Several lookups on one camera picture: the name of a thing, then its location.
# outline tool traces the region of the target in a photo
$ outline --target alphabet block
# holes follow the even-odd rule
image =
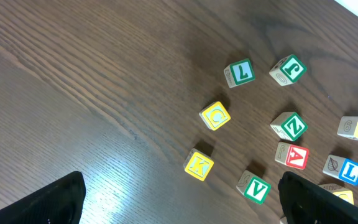
[[[338,184],[322,184],[319,185],[319,187],[326,189],[327,191],[333,193],[335,196],[338,196],[339,198],[354,205],[353,191],[341,187]]]
[[[343,116],[338,127],[338,135],[358,140],[358,116]]]
[[[296,141],[308,129],[308,125],[296,112],[280,114],[270,126],[280,138],[290,141]]]
[[[329,155],[323,173],[357,186],[358,163],[339,156]]]
[[[237,190],[240,191],[243,196],[259,205],[262,205],[265,201],[270,188],[270,184],[248,170],[244,171],[237,184]]]
[[[212,161],[209,156],[197,149],[192,149],[187,156],[183,167],[188,174],[204,181],[213,165],[214,161]]]
[[[224,76],[230,88],[255,80],[254,70],[249,59],[244,59],[227,66],[224,69]]]
[[[269,72],[281,86],[294,84],[307,71],[306,66],[295,56],[281,59]]]
[[[207,106],[199,113],[199,115],[207,127],[213,131],[217,130],[231,119],[229,113],[219,101]]]
[[[309,149],[279,142],[275,160],[281,164],[297,169],[305,169],[309,158]]]

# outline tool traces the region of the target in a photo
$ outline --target letter v block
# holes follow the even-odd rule
[[[270,126],[280,138],[289,141],[296,141],[308,129],[308,125],[296,112],[280,114]]]
[[[244,171],[237,184],[237,190],[240,191],[243,196],[259,205],[262,205],[265,201],[270,188],[270,184],[248,170]]]
[[[214,161],[212,161],[209,156],[197,149],[192,149],[187,156],[183,167],[188,174],[204,181],[213,165]]]

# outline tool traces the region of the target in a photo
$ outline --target letter a block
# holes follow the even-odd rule
[[[280,138],[290,141],[297,140],[308,129],[308,125],[296,112],[280,114],[270,126]]]
[[[219,101],[207,106],[199,113],[199,115],[207,127],[213,131],[217,130],[231,119],[229,113]]]
[[[244,171],[237,184],[237,190],[240,191],[242,195],[259,205],[262,205],[265,201],[270,188],[270,184],[248,170]]]
[[[338,196],[339,198],[354,205],[353,191],[341,187],[338,184],[322,184],[319,185],[319,187],[326,189],[327,191],[333,193],[335,196]]]
[[[213,165],[214,161],[212,161],[211,158],[197,149],[192,149],[187,156],[183,167],[188,174],[204,181]]]
[[[357,186],[358,163],[339,156],[329,155],[323,173]]]
[[[309,158],[309,149],[279,142],[275,160],[281,164],[297,169],[305,169]]]
[[[286,86],[294,84],[306,71],[306,66],[295,55],[290,55],[281,59],[269,74],[278,84]]]
[[[358,140],[358,116],[343,116],[338,127],[338,135]]]
[[[251,82],[255,79],[249,59],[242,60],[227,66],[224,69],[224,76],[230,88]]]

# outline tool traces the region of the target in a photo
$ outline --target dark wood grain surface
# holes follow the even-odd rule
[[[269,70],[289,54],[308,72],[281,87]],[[256,80],[229,89],[244,58]],[[215,132],[198,116],[214,100],[232,117]],[[304,171],[274,161],[284,111],[309,126]],[[286,170],[340,183],[328,154],[358,162],[343,115],[358,116],[358,17],[334,1],[0,0],[0,209],[79,170],[82,223],[278,223]],[[183,170],[194,146],[212,151],[205,182]],[[246,168],[272,185],[263,205],[236,190]]]

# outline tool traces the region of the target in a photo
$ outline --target letter z block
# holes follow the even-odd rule
[[[281,164],[297,169],[305,169],[309,158],[309,149],[279,142],[275,160]]]
[[[270,126],[280,138],[289,141],[296,141],[308,129],[308,125],[296,112],[280,114]]]
[[[295,56],[281,59],[269,72],[281,86],[294,84],[307,71],[306,66]]]
[[[219,101],[207,106],[199,113],[199,115],[207,127],[213,131],[217,130],[231,119],[229,113]]]
[[[244,171],[237,184],[237,190],[240,191],[243,196],[259,205],[263,204],[271,187],[270,184],[248,170]]]
[[[333,193],[335,196],[338,196],[339,198],[354,205],[353,191],[341,187],[338,184],[322,184],[319,185],[319,187],[326,189],[327,191]]]
[[[358,140],[358,116],[343,116],[337,134],[351,140]]]
[[[224,69],[224,76],[230,88],[255,80],[254,70],[249,59],[244,59],[227,66]]]
[[[188,174],[204,181],[213,165],[214,161],[212,161],[209,156],[197,149],[192,149],[187,156],[183,167]]]
[[[358,163],[350,159],[329,155],[323,173],[349,184],[358,185]]]

